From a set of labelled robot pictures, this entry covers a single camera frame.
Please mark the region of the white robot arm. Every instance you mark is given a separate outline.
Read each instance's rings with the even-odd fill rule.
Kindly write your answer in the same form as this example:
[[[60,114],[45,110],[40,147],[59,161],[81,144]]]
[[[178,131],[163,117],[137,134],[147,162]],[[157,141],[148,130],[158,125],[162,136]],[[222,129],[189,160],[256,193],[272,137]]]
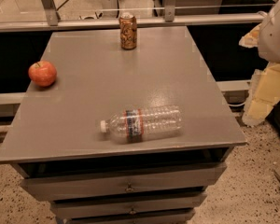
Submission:
[[[280,0],[267,13],[259,28],[260,58],[280,63]]]

